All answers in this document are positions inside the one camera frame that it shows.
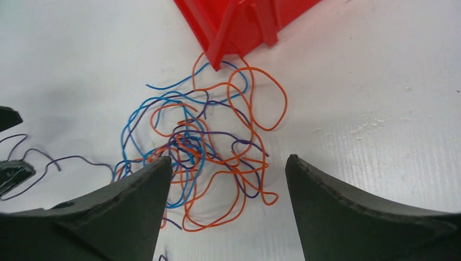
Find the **wire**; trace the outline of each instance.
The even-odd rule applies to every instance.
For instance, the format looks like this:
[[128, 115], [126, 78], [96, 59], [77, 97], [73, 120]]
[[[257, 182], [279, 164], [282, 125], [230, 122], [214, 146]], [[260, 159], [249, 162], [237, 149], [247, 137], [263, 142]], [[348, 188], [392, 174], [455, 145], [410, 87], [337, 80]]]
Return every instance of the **wire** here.
[[[123, 160], [116, 165], [112, 178], [112, 182], [115, 182], [121, 178], [126, 177], [132, 173], [133, 164], [142, 164], [145, 166], [165, 154], [170, 156], [172, 159], [173, 167], [171, 184], [180, 185], [182, 193], [179, 199], [176, 201], [170, 201], [170, 199], [168, 199], [166, 203], [166, 209], [179, 207], [184, 208], [185, 214], [182, 220], [182, 228], [188, 232], [197, 232], [210, 227], [224, 225], [236, 220], [243, 212], [247, 199], [257, 198], [259, 195], [261, 195], [262, 201], [267, 206], [271, 206], [277, 202], [278, 195], [276, 193], [267, 192], [264, 190], [265, 170], [269, 167], [266, 159], [269, 155], [266, 152], [262, 138], [258, 134], [257, 129], [266, 132], [276, 129], [280, 125], [282, 119], [285, 117], [288, 108], [288, 97], [283, 87], [270, 74], [262, 69], [249, 66], [249, 64], [243, 59], [242, 60], [245, 63], [245, 67], [237, 68], [236, 66], [231, 65], [235, 68], [235, 71], [229, 76], [226, 82], [199, 89], [197, 87], [195, 76], [202, 72], [205, 67], [209, 66], [209, 63], [205, 63], [197, 71], [195, 70], [202, 56], [203, 54], [200, 55], [200, 57], [195, 62], [192, 68], [191, 76], [184, 78], [180, 82], [164, 88], [148, 85], [148, 87], [152, 89], [167, 92], [161, 96], [146, 99], [129, 117], [128, 123], [121, 133]], [[246, 76], [243, 74], [245, 71], [248, 71], [251, 75], [251, 87], [249, 87], [249, 82]], [[274, 125], [269, 127], [265, 127], [260, 124], [253, 112], [253, 100], [255, 97], [254, 90], [256, 87], [254, 80], [255, 72], [261, 73], [272, 80], [274, 84], [280, 89], [284, 98], [284, 108], [281, 116], [276, 120]], [[245, 88], [243, 90], [240, 90], [236, 85], [232, 83], [236, 74], [241, 75], [245, 80]], [[192, 80], [192, 91], [181, 93], [177, 90], [170, 90], [187, 82], [190, 79]], [[208, 91], [214, 90], [221, 86], [226, 87], [227, 98], [221, 101], [210, 99]], [[248, 89], [250, 90], [249, 98], [245, 96], [245, 92]], [[206, 101], [199, 101], [189, 97], [190, 95], [197, 93], [204, 93], [206, 96]], [[245, 105], [245, 111], [248, 112], [249, 117], [245, 115], [241, 109], [238, 109], [235, 106], [235, 103], [232, 101], [235, 98], [242, 99]], [[133, 138], [133, 132], [147, 111], [161, 101], [163, 103], [161, 103], [160, 106], [154, 109], [152, 112], [150, 116], [150, 123], [153, 131], [159, 136], [167, 138], [167, 142], [145, 153], [136, 144]], [[185, 103], [185, 101], [192, 102], [196, 105], [202, 105], [203, 109], [198, 110], [195, 106]], [[206, 123], [206, 111], [208, 108], [218, 105], [231, 109], [237, 119], [240, 120], [243, 127], [250, 131], [250, 137], [247, 139], [242, 139], [229, 132], [212, 131]], [[160, 117], [164, 116], [161, 112], [163, 110], [172, 108], [181, 108], [184, 114], [184, 119], [178, 121], [177, 126], [173, 128], [171, 132], [161, 132], [158, 129]], [[216, 135], [225, 135], [234, 140], [231, 143], [229, 150], [232, 156], [223, 157], [223, 155], [218, 152], [212, 138]], [[134, 147], [138, 151], [140, 158], [128, 159], [126, 154], [126, 147], [129, 140], [133, 143]], [[237, 151], [236, 145], [243, 145], [244, 149]], [[248, 153], [254, 149], [260, 152], [260, 159], [248, 157]], [[197, 191], [197, 183], [204, 170], [205, 162], [222, 166], [226, 170], [216, 171], [208, 180], [206, 188], [199, 193]], [[195, 221], [191, 217], [191, 210], [194, 204], [209, 191], [217, 175], [225, 174], [233, 175], [236, 185], [236, 197], [230, 210], [224, 213], [220, 218], [210, 223], [202, 224]], [[256, 184], [248, 179], [249, 174], [256, 176]], [[255, 191], [254, 195], [250, 195], [247, 192], [247, 188], [253, 189]], [[166, 225], [167, 221], [171, 220], [166, 220], [165, 212], [161, 226], [162, 228]], [[190, 223], [196, 226], [196, 228], [188, 228], [186, 223]]]
[[107, 167], [110, 172], [112, 173], [112, 168], [108, 165], [108, 164], [103, 164], [103, 163], [93, 163], [93, 162], [90, 162], [89, 160], [87, 160], [86, 158], [82, 157], [82, 156], [79, 156], [79, 155], [74, 155], [74, 156], [68, 156], [68, 157], [63, 157], [63, 158], [59, 158], [59, 159], [54, 159], [52, 160], [51, 162], [49, 162], [46, 166], [45, 166], [45, 171], [43, 172], [43, 174], [36, 180], [34, 181], [30, 186], [28, 186], [27, 188], [25, 188], [24, 190], [22, 190], [20, 193], [17, 193], [15, 194], [14, 196], [10, 196], [10, 197], [7, 197], [7, 198], [0, 198], [0, 201], [8, 201], [8, 200], [11, 200], [13, 198], [16, 198], [16, 197], [19, 197], [21, 196], [22, 194], [26, 193], [29, 189], [31, 189], [33, 186], [35, 186], [38, 182], [40, 182], [48, 173], [48, 167], [50, 165], [53, 165], [53, 164], [57, 164], [59, 161], [62, 161], [62, 160], [67, 160], [67, 159], [73, 159], [73, 158], [79, 158], [79, 159], [82, 159], [83, 161], [85, 161], [86, 163], [90, 164], [90, 165], [93, 165], [93, 166], [105, 166]]

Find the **red plastic container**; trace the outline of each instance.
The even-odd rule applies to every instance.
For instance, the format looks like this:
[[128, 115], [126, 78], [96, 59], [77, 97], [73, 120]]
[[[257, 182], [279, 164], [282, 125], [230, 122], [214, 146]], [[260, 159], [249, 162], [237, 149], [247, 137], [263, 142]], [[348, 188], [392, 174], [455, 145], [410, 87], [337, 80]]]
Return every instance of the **red plastic container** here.
[[225, 54], [246, 56], [320, 0], [175, 0], [215, 70]]

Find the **black object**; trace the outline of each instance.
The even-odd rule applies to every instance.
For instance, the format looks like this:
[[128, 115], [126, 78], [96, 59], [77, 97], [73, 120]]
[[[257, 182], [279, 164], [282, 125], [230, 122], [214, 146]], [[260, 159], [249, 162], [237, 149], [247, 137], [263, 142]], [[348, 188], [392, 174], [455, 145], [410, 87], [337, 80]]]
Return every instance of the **black object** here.
[[9, 107], [0, 106], [0, 132], [22, 123], [19, 113]]
[[306, 260], [461, 260], [461, 215], [369, 194], [291, 155], [285, 168]]
[[152, 261], [171, 176], [162, 157], [52, 209], [0, 214], [0, 259]]
[[34, 167], [23, 160], [0, 161], [0, 197], [34, 175]]

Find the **orange wire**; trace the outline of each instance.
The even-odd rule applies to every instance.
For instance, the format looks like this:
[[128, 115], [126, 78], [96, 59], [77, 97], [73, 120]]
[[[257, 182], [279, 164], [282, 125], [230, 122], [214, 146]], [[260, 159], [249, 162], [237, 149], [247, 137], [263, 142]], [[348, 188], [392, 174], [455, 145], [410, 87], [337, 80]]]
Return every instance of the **orange wire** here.
[[[246, 205], [246, 200], [247, 200], [247, 197], [245, 195], [243, 196], [243, 200], [242, 200], [242, 203], [240, 205], [240, 209], [237, 211], [236, 214], [231, 216], [231, 214], [233, 212], [235, 212], [235, 209], [236, 209], [237, 205], [241, 201], [240, 200], [241, 191], [240, 191], [239, 182], [238, 182], [237, 177], [242, 180], [241, 185], [242, 185], [244, 191], [246, 191], [246, 188], [247, 188], [247, 185], [248, 185], [252, 189], [254, 189], [255, 191], [261, 193], [261, 199], [262, 199], [262, 201], [264, 202], [265, 205], [271, 206], [271, 205], [273, 205], [273, 204], [275, 204], [277, 202], [277, 200], [279, 198], [278, 194], [276, 194], [275, 192], [267, 192], [267, 191], [264, 190], [265, 170], [269, 167], [269, 165], [266, 162], [266, 150], [265, 150], [263, 140], [262, 140], [261, 136], [258, 134], [255, 127], [258, 127], [259, 129], [261, 129], [263, 131], [267, 131], [267, 132], [276, 129], [280, 125], [283, 118], [285, 117], [286, 111], [287, 111], [287, 108], [288, 108], [288, 96], [287, 96], [285, 90], [283, 89], [283, 87], [277, 82], [277, 80], [275, 80], [269, 73], [265, 72], [264, 70], [256, 68], [256, 67], [249, 66], [247, 61], [245, 59], [243, 59], [243, 58], [242, 58], [242, 61], [244, 62], [246, 67], [242, 67], [242, 68], [239, 68], [239, 69], [235, 70], [229, 76], [227, 82], [217, 83], [215, 85], [212, 85], [212, 86], [209, 86], [209, 87], [206, 87], [206, 88], [200, 88], [200, 89], [197, 88], [196, 79], [195, 79], [195, 71], [196, 71], [196, 67], [197, 67], [198, 63], [200, 62], [201, 58], [203, 57], [203, 55], [204, 55], [204, 53], [202, 53], [198, 57], [198, 59], [196, 60], [196, 62], [194, 63], [194, 66], [192, 68], [192, 87], [193, 87], [193, 89], [195, 91], [209, 91], [209, 90], [213, 90], [215, 88], [221, 87], [221, 86], [226, 86], [227, 100], [229, 102], [230, 108], [233, 110], [234, 114], [237, 116], [237, 118], [240, 120], [240, 122], [243, 124], [243, 126], [246, 127], [250, 131], [251, 136], [250, 136], [250, 139], [248, 140], [249, 141], [248, 146], [242, 152], [238, 153], [238, 152], [236, 152], [234, 150], [231, 150], [231, 153], [232, 153], [233, 156], [228, 157], [228, 158], [224, 158], [219, 154], [218, 150], [216, 149], [215, 144], [213, 143], [213, 139], [211, 138], [212, 135], [209, 134], [210, 128], [207, 125], [205, 120], [196, 119], [197, 122], [195, 122], [195, 120], [187, 120], [187, 121], [183, 120], [183, 121], [178, 122], [179, 126], [184, 126], [184, 127], [188, 126], [188, 127], [194, 128], [194, 129], [196, 129], [198, 131], [200, 131], [201, 129], [196, 124], [200, 123], [202, 126], [205, 127], [205, 130], [208, 132], [208, 134], [204, 135], [203, 133], [200, 133], [200, 137], [201, 137], [201, 141], [202, 141], [202, 147], [204, 149], [204, 158], [203, 158], [203, 154], [201, 152], [196, 151], [195, 149], [186, 146], [186, 144], [184, 144], [182, 142], [182, 140], [185, 140], [184, 139], [185, 137], [183, 135], [178, 134], [178, 135], [175, 136], [175, 141], [176, 141], [178, 147], [180, 147], [182, 150], [190, 153], [197, 160], [196, 160], [195, 164], [192, 166], [191, 170], [188, 170], [188, 172], [191, 173], [192, 178], [189, 178], [187, 180], [184, 179], [184, 174], [186, 173], [186, 171], [183, 170], [183, 167], [180, 164], [179, 169], [177, 171], [173, 172], [174, 175], [179, 175], [180, 176], [180, 180], [172, 181], [171, 184], [180, 184], [182, 189], [184, 190], [184, 184], [186, 182], [193, 181], [196, 178], [196, 175], [198, 175], [198, 173], [195, 174], [195, 175], [194, 175], [194, 173], [198, 172], [198, 164], [199, 164], [199, 162], [201, 160], [205, 160], [205, 161], [213, 163], [213, 164], [217, 164], [217, 165], [220, 165], [220, 166], [226, 166], [226, 167], [230, 168], [230, 170], [216, 171], [211, 176], [211, 179], [209, 180], [206, 188], [200, 194], [197, 193], [197, 183], [193, 186], [193, 188], [191, 188], [191, 189], [193, 189], [192, 198], [184, 203], [184, 217], [183, 217], [183, 220], [182, 220], [182, 227], [183, 227], [183, 229], [185, 231], [188, 231], [188, 232], [198, 232], [198, 231], [202, 231], [204, 229], [210, 228], [210, 227], [221, 226], [221, 225], [224, 225], [224, 224], [227, 224], [229, 222], [232, 222], [232, 221], [236, 220], [242, 214], [242, 212], [244, 211], [245, 205]], [[251, 74], [251, 90], [250, 90], [250, 98], [249, 99], [246, 98], [244, 93], [237, 86], [235, 86], [232, 83], [232, 80], [233, 80], [234, 76], [237, 73], [244, 72], [244, 71], [249, 71], [250, 74]], [[272, 80], [274, 82], [274, 84], [280, 89], [280, 91], [282, 92], [282, 95], [284, 96], [284, 103], [285, 104], [284, 104], [282, 114], [281, 114], [280, 118], [276, 121], [276, 123], [271, 127], [264, 127], [254, 117], [253, 98], [254, 98], [254, 91], [255, 91], [256, 84], [255, 84], [253, 72], [259, 72], [259, 73], [262, 73], [263, 75], [267, 76], [267, 78]], [[237, 108], [235, 107], [234, 103], [232, 102], [232, 99], [231, 99], [232, 98], [231, 97], [232, 96], [231, 95], [232, 90], [238, 92], [239, 97], [241, 97], [243, 99], [244, 104], [246, 106], [246, 109], [248, 110], [248, 113], [249, 113], [249, 119], [248, 119], [249, 123], [247, 123], [246, 120], [239, 114]], [[177, 106], [186, 106], [186, 107], [192, 109], [193, 111], [198, 112], [197, 109], [195, 109], [193, 106], [188, 105], [186, 103], [168, 104], [168, 105], [164, 105], [164, 106], [161, 106], [160, 108], [156, 109], [151, 115], [150, 122], [151, 122], [152, 129], [157, 134], [159, 134], [160, 136], [165, 137], [165, 138], [169, 138], [173, 134], [172, 133], [171, 134], [164, 134], [164, 133], [161, 133], [160, 131], [158, 131], [156, 129], [156, 127], [154, 125], [154, 121], [153, 121], [156, 113], [158, 113], [160, 110], [163, 110], [163, 109], [166, 109], [166, 108], [171, 108], [171, 107], [177, 107]], [[261, 160], [245, 156], [252, 149], [255, 140], [257, 140], [257, 142], [258, 142], [258, 144], [260, 146]], [[210, 145], [210, 147], [216, 153], [216, 157], [219, 158], [220, 160], [216, 160], [216, 159], [212, 158], [209, 155], [206, 143], [208, 143]], [[181, 162], [179, 149], [174, 148], [174, 147], [167, 147], [166, 144], [164, 146], [159, 147], [154, 152], [152, 152], [147, 157], [147, 161], [150, 163], [150, 162], [154, 161], [155, 159], [158, 159], [167, 150], [171, 150], [172, 152], [174, 152], [177, 155], [177, 159]], [[260, 167], [255, 167], [254, 170], [253, 169], [252, 170], [245, 170], [245, 171], [241, 170], [239, 168], [239, 166], [241, 165], [241, 160], [245, 160], [245, 161], [248, 161], [248, 162], [260, 164]], [[123, 169], [123, 167], [121, 167], [117, 171], [117, 175], [119, 175], [121, 173], [122, 169]], [[256, 172], [261, 172], [259, 187], [258, 187], [258, 185], [254, 185], [252, 182], [250, 182], [246, 178], [246, 176], [248, 176], [248, 174], [252, 174], [252, 173], [256, 173]], [[201, 223], [195, 221], [191, 217], [192, 207], [199, 199], [203, 198], [204, 195], [208, 192], [208, 190], [210, 189], [211, 184], [213, 183], [213, 180], [215, 179], [215, 177], [217, 175], [221, 175], [221, 174], [235, 175], [234, 181], [235, 181], [235, 186], [236, 186], [236, 190], [237, 190], [236, 197], [235, 197], [235, 199], [234, 199], [234, 201], [233, 201], [233, 203], [232, 203], [232, 205], [231, 205], [228, 212], [224, 213], [221, 217], [214, 220], [213, 222], [210, 222], [209, 224], [205, 224], [205, 225], [201, 224]], [[274, 199], [272, 201], [268, 201], [266, 199], [266, 197], [268, 195], [274, 196]], [[193, 225], [197, 226], [197, 228], [194, 228], [194, 229], [187, 228], [186, 227], [187, 222], [192, 223]], [[164, 220], [162, 222], [161, 227], [163, 228], [163, 227], [165, 227], [165, 225], [166, 225], [166, 222]]]

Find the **white table surface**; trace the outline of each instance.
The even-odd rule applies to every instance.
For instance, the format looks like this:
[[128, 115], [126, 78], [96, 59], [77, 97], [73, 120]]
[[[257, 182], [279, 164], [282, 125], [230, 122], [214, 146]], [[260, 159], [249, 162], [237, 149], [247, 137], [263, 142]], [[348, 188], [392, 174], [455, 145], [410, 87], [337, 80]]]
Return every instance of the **white table surface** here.
[[[274, 48], [255, 50], [250, 64], [290, 98], [283, 124], [262, 135], [272, 155], [267, 188], [280, 199], [272, 207], [250, 201], [238, 221], [199, 233], [167, 226], [155, 258], [167, 250], [170, 261], [304, 260], [283, 171], [291, 153], [379, 196], [461, 211], [460, 28], [459, 0], [324, 0]], [[129, 114], [158, 94], [145, 84], [177, 82], [201, 52], [173, 1], [146, 0], [2, 0], [0, 50], [0, 104], [25, 120], [0, 138], [31, 135], [15, 156], [33, 146], [110, 164], [121, 159]], [[209, 70], [201, 81], [228, 73]], [[282, 98], [270, 85], [258, 88], [256, 114], [269, 124]], [[212, 125], [239, 134], [236, 123], [216, 117]], [[163, 141], [146, 126], [136, 137], [146, 147]], [[12, 144], [0, 146], [2, 158]], [[37, 170], [47, 163], [28, 160]], [[104, 168], [62, 165], [0, 211], [49, 208], [110, 181]], [[209, 201], [215, 211], [235, 193], [219, 189], [226, 182]]]

